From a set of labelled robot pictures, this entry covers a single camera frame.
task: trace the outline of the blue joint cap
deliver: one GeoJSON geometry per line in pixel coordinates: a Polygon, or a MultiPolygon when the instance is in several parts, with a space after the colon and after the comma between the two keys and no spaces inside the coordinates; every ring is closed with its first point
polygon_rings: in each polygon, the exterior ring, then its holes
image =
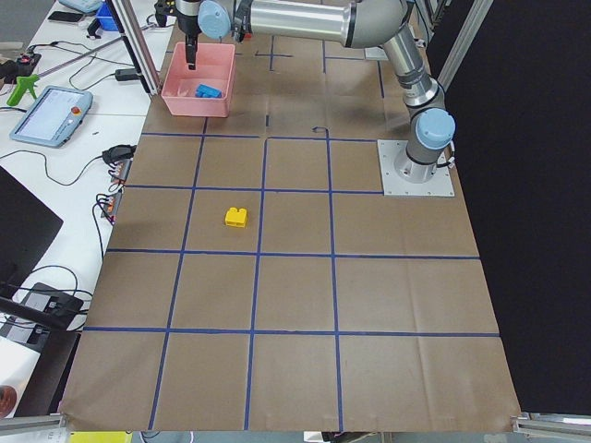
{"type": "Polygon", "coordinates": [[[232,25],[225,8],[213,0],[204,0],[199,7],[197,22],[210,39],[220,40],[230,33],[232,25]]]}
{"type": "Polygon", "coordinates": [[[195,97],[200,97],[202,99],[220,99],[222,98],[222,92],[211,86],[199,85],[195,91],[195,97]]]}
{"type": "Polygon", "coordinates": [[[416,138],[429,150],[445,148],[452,141],[454,133],[455,121],[443,109],[428,109],[416,121],[416,138]]]}

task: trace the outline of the green clamp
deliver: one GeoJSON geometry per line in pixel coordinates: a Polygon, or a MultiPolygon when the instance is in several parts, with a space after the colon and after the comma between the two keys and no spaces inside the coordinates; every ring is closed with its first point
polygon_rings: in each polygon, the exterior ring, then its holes
{"type": "Polygon", "coordinates": [[[37,100],[37,95],[35,94],[35,82],[39,79],[37,74],[33,74],[32,76],[28,77],[17,77],[17,86],[15,90],[12,91],[10,94],[10,98],[6,101],[8,106],[16,106],[22,99],[22,96],[25,95],[25,92],[28,90],[30,95],[33,96],[33,99],[37,100]]]}

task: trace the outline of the cardboard table surface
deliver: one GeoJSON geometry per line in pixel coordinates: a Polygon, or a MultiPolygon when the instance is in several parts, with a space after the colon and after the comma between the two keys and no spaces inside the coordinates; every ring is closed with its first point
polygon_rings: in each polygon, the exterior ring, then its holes
{"type": "Polygon", "coordinates": [[[409,130],[389,65],[281,37],[236,51],[229,117],[151,101],[70,424],[508,430],[519,404],[455,172],[454,198],[381,192],[376,139],[409,130]]]}

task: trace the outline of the white mounting plate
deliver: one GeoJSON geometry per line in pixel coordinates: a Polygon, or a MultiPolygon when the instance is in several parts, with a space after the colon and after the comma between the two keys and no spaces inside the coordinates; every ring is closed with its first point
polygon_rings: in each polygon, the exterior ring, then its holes
{"type": "MultiPolygon", "coordinates": [[[[394,170],[394,159],[398,152],[406,148],[407,143],[406,140],[378,140],[384,196],[454,197],[452,178],[448,168],[438,168],[428,182],[420,185],[407,182],[394,170]]],[[[445,154],[442,153],[439,163],[444,162],[446,162],[445,154]]]]}
{"type": "Polygon", "coordinates": [[[384,50],[375,46],[373,48],[366,48],[366,60],[388,60],[388,56],[384,53],[384,50]]]}

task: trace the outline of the red round object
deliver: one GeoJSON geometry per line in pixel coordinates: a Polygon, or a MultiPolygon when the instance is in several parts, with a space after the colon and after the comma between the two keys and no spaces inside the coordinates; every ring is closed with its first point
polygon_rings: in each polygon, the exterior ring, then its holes
{"type": "Polygon", "coordinates": [[[0,418],[8,416],[16,405],[17,391],[12,386],[0,386],[0,418]]]}

